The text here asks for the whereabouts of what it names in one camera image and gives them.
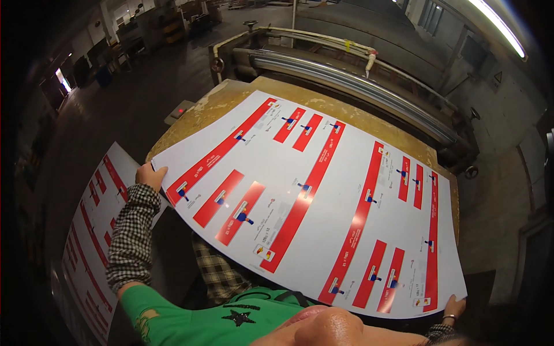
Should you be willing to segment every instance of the worn wooden table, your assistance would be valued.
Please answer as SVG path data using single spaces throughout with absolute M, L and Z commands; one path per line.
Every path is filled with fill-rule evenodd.
M 453 174 L 438 164 L 437 152 L 435 149 L 427 146 L 396 126 L 354 106 L 303 87 L 265 78 L 263 76 L 256 78 L 252 83 L 225 80 L 223 83 L 213 88 L 206 96 L 201 98 L 194 107 L 184 113 L 156 144 L 154 144 L 146 157 L 146 161 L 150 161 L 153 156 L 221 118 L 255 90 L 267 92 L 277 97 L 305 105 L 347 124 L 356 126 L 388 144 L 397 147 L 406 154 L 428 165 L 437 173 L 448 178 L 450 180 L 450 195 L 452 198 L 454 236 L 456 238 L 456 243 L 458 243 L 460 225 L 458 183 Z

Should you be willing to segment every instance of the lips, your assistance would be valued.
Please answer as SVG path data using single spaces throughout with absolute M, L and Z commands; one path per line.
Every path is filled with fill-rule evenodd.
M 323 310 L 328 309 L 328 308 L 329 307 L 325 306 L 325 305 L 313 305 L 313 306 L 307 307 L 305 309 L 302 309 L 296 315 L 289 318 L 288 321 L 283 323 L 282 327 L 288 327 L 293 323 L 296 323 L 296 322 L 301 321 L 303 319 L 307 319 L 308 317 L 311 317 L 311 316 L 315 316 L 315 315 L 319 314 L 320 312 L 322 312 Z

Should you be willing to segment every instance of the green shirt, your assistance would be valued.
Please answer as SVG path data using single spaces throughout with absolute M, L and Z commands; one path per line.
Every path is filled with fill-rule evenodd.
M 218 307 L 186 310 L 139 285 L 127 289 L 121 303 L 149 345 L 248 345 L 303 309 L 292 295 L 275 300 L 285 292 L 256 287 Z

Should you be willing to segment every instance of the hand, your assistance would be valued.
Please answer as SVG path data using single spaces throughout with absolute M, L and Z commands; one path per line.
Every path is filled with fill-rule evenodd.
M 167 167 L 162 167 L 154 172 L 152 164 L 147 162 L 137 169 L 135 182 L 150 186 L 154 191 L 160 192 L 162 179 L 167 173 Z
M 444 316 L 446 315 L 455 315 L 456 318 L 459 318 L 462 313 L 465 311 L 465 298 L 460 299 L 459 301 L 456 301 L 456 296 L 451 295 L 450 299 L 448 299 L 447 307 L 444 309 Z M 445 318 L 443 320 L 444 324 L 448 324 L 447 322 L 452 322 L 454 324 L 454 321 L 452 318 Z

